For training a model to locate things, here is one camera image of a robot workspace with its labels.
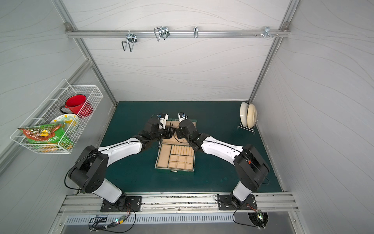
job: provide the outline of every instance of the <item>beige compartment tray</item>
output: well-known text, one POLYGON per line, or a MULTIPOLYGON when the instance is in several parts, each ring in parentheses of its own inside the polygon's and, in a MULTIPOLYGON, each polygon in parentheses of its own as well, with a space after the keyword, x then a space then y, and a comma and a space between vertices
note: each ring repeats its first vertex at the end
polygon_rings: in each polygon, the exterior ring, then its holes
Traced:
MULTIPOLYGON (((172 121, 171 125, 178 127, 179 121, 172 121)), ((188 145, 186 139, 176 140, 175 137, 162 140, 155 168, 194 171, 195 151, 188 145)))

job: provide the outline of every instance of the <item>mounting plate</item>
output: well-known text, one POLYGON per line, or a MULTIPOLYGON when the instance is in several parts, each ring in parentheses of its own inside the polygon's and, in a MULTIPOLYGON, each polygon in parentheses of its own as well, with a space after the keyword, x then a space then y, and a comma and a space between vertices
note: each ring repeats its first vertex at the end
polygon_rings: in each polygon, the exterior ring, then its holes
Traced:
MULTIPOLYGON (((219 210, 236 210, 231 204, 230 195, 217 195, 218 200, 218 209, 219 210)), ((257 203, 255 196, 253 194, 250 194, 247 199, 244 202, 244 205, 242 205, 239 210, 251 210, 251 208, 247 207, 245 203, 250 204, 254 209, 257 209, 257 203)))
MULTIPOLYGON (((126 203, 130 203, 131 208, 135 212, 138 212, 138 211, 140 211, 141 199, 142 199, 141 196, 126 197, 126 203)), ((113 206, 112 204, 110 204, 106 200, 103 200, 100 212, 126 212, 126 209, 124 209, 124 210, 118 210, 118 207, 113 206)))

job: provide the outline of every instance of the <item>red mug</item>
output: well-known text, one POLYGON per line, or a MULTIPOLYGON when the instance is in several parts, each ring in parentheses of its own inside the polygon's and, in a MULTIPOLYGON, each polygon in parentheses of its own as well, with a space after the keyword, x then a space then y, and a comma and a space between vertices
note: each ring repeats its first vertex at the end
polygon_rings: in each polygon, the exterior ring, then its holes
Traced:
POLYGON ((68 100, 66 100, 65 105, 60 107, 60 111, 64 114, 70 114, 61 110, 65 107, 69 108, 73 114, 76 114, 79 117, 87 117, 92 114, 94 110, 89 102, 86 102, 86 100, 87 98, 83 94, 71 96, 70 98, 68 98, 68 100))

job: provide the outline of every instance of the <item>green table surface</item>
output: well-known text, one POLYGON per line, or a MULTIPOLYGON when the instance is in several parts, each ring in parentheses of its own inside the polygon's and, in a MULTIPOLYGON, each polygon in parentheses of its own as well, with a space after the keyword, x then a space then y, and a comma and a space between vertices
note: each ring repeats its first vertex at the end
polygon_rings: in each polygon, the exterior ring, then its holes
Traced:
MULTIPOLYGON (((271 168, 267 175, 270 184, 262 184, 258 192, 281 192, 258 132, 253 135, 236 128, 240 123, 240 104, 240 101, 120 101, 101 146, 136 135, 155 113, 166 113, 173 118, 184 112, 188 118, 197 119, 200 133, 233 145, 254 145, 271 168)), ((157 145, 111 164, 106 179, 125 192, 231 192, 239 181, 232 164, 201 152, 196 152, 195 171, 191 174, 159 172, 154 168, 157 145)))

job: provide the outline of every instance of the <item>yellow label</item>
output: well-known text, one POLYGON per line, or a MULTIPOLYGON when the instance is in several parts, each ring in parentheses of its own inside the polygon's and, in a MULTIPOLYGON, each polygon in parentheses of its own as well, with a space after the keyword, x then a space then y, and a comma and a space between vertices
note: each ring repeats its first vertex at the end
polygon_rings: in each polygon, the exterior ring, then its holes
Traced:
POLYGON ((49 132, 48 132, 47 130, 43 130, 43 131, 40 133, 40 135, 41 135, 42 137, 46 137, 46 136, 49 135, 49 132))

